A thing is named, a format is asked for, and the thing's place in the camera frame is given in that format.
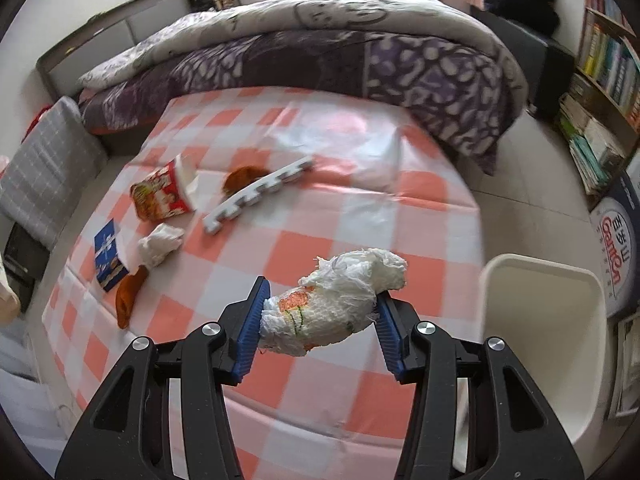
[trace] floor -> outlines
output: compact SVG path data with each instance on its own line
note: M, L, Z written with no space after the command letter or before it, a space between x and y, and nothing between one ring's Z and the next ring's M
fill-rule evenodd
M40 321L50 290L77 233L113 179L125 158L112 159L82 197L72 220L53 251L47 272L28 311L28 323L42 380L52 389L63 427L70 433L80 409L60 376ZM592 270L601 275L600 250L589 223L582 184L562 137L524 113L500 140L495 176L486 176L468 160L458 164L481 209L487 260L502 253L524 254ZM598 405L604 416L612 375L613 349L609 345L606 376ZM624 430L606 422L596 451L584 460L592 471L615 445Z

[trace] blue box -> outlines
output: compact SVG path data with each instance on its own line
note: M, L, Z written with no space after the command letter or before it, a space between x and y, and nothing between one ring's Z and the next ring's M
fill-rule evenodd
M116 224L113 219L95 235L94 243L96 277L104 291L109 292L129 273L118 257Z

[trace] checkered tablecloth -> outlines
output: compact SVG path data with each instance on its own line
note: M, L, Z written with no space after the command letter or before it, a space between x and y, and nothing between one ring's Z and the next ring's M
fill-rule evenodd
M129 268L141 222L129 187L175 155L198 168L198 210L169 220L182 249L153 269L130 330L117 328L115 289L94 279L94 235L114 218ZM222 199L227 171L276 170L302 155L315 166L207 235L202 218ZM258 275L273 294L329 258L362 247L408 261L393 295L453 336L478 339L482 249L479 210L436 143L403 108L287 88L245 88L174 99L140 154L117 177L73 248L44 311L55 361L84 408L138 335L182 338L244 300ZM388 373L374 327L304 358L260 353L225 391L247 479L389 479L398 463L413 387Z

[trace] purple patterned bed sheet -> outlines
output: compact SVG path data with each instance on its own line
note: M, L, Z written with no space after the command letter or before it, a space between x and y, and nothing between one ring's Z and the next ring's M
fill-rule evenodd
M96 94L82 115L86 129L99 135L154 124L171 99L185 94L317 89L405 107L425 131L492 174L497 140L520 114L510 76L491 57L442 38L290 30L169 59Z

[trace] metal bolt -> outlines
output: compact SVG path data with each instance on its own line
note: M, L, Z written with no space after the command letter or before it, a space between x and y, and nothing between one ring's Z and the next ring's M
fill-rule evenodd
M491 339L489 339L489 348L491 350L495 350L496 352L504 350L504 341L499 337L492 337Z
M149 339L147 339L146 337L136 338L133 340L131 346L133 346L134 350L144 350L149 346Z
M204 335L216 335L220 330L221 328L218 323L207 323L202 327L202 333Z
M421 321L416 328L418 332L424 335L433 334L436 331L436 326L429 321Z

